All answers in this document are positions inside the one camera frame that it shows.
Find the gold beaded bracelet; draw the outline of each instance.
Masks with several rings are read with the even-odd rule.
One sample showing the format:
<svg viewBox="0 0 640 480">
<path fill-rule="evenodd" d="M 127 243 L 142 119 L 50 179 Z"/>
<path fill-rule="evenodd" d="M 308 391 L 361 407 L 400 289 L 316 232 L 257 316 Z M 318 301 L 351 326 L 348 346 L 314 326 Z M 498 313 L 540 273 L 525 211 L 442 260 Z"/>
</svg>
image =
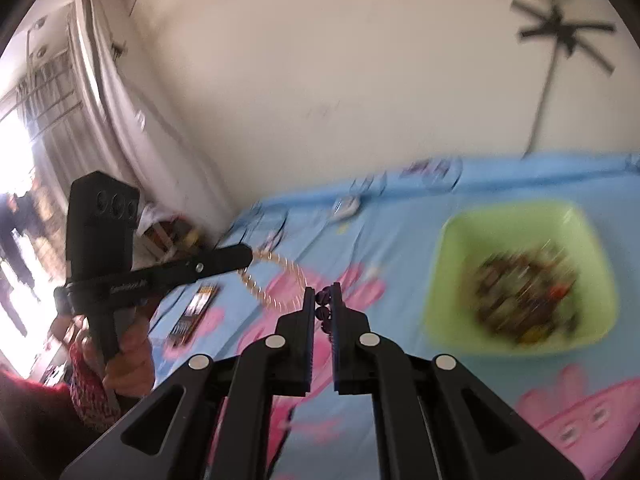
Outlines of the gold beaded bracelet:
<svg viewBox="0 0 640 480">
<path fill-rule="evenodd" d="M 289 260 L 284 256 L 280 256 L 279 254 L 271 253 L 271 251 L 254 250 L 254 260 L 274 263 L 282 267 L 285 272 L 293 274 L 296 282 L 300 286 L 301 293 L 299 296 L 295 297 L 288 303 L 278 301 L 270 294 L 267 294 L 267 291 L 256 283 L 256 281 L 248 273 L 248 269 L 241 269 L 236 271 L 238 272 L 240 279 L 244 283 L 244 286 L 246 286 L 246 288 L 249 290 L 251 295 L 254 296 L 258 301 L 260 301 L 266 308 L 272 308 L 274 310 L 277 310 L 278 312 L 281 312 L 282 314 L 288 314 L 289 312 L 301 309 L 306 288 L 306 277 L 304 275 L 304 272 L 302 271 L 302 268 L 296 262 Z"/>
</svg>

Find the triangular cutout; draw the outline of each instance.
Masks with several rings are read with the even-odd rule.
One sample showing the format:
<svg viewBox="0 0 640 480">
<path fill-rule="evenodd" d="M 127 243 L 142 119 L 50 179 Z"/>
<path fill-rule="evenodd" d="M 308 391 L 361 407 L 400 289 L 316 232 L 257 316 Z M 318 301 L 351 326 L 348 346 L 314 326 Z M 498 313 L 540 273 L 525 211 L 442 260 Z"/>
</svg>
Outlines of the triangular cutout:
<svg viewBox="0 0 640 480">
<path fill-rule="evenodd" d="M 183 394 L 183 387 L 171 388 L 144 417 L 122 433 L 122 442 L 148 455 L 158 454 Z"/>
<path fill-rule="evenodd" d="M 470 388 L 462 390 L 462 398 L 469 409 L 484 449 L 497 454 L 520 443 L 518 435 Z"/>
</svg>

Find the square plastic bowl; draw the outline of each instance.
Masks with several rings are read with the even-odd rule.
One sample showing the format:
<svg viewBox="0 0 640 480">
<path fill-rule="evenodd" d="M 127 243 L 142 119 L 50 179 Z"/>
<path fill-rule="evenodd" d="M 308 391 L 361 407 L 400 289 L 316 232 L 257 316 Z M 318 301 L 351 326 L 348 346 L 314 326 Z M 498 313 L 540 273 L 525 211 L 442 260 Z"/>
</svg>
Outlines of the square plastic bowl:
<svg viewBox="0 0 640 480">
<path fill-rule="evenodd" d="M 552 241 L 566 251 L 577 281 L 566 301 L 577 302 L 572 336 L 516 345 L 474 317 L 473 274 L 492 254 L 535 250 Z M 459 354 L 543 355 L 590 345 L 618 318 L 609 262 L 581 209 L 569 202 L 512 202 L 462 212 L 447 221 L 436 253 L 424 322 L 430 342 Z"/>
</svg>

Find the bowl contents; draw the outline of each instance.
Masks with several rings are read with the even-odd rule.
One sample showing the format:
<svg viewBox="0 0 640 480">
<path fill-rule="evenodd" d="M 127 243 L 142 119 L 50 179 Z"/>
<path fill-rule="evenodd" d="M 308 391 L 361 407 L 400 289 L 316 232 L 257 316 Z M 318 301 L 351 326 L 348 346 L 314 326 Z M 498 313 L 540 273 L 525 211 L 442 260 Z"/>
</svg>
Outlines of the bowl contents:
<svg viewBox="0 0 640 480">
<path fill-rule="evenodd" d="M 495 335 L 533 344 L 579 323 L 571 291 L 577 273 L 551 242 L 524 253 L 494 254 L 476 271 L 476 319 Z"/>
</svg>

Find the white circular marker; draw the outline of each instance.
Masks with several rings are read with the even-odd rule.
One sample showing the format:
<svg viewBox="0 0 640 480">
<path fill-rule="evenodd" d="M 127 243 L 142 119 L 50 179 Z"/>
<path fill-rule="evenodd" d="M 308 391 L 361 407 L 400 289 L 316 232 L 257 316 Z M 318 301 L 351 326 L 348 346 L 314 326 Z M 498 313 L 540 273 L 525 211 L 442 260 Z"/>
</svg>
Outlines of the white circular marker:
<svg viewBox="0 0 640 480">
<path fill-rule="evenodd" d="M 364 346 L 377 346 L 380 344 L 380 336 L 373 332 L 366 332 L 360 336 L 360 344 Z"/>
<path fill-rule="evenodd" d="M 277 334 L 270 335 L 267 339 L 264 340 L 264 344 L 269 348 L 282 348 L 284 346 L 284 343 L 286 342 L 286 339 Z"/>
<path fill-rule="evenodd" d="M 203 354 L 194 355 L 191 359 L 189 359 L 189 368 L 193 368 L 194 370 L 204 370 L 207 366 L 209 366 L 209 357 Z"/>
<path fill-rule="evenodd" d="M 436 366 L 441 370 L 453 370 L 458 362 L 450 355 L 439 355 L 436 357 Z"/>
</svg>

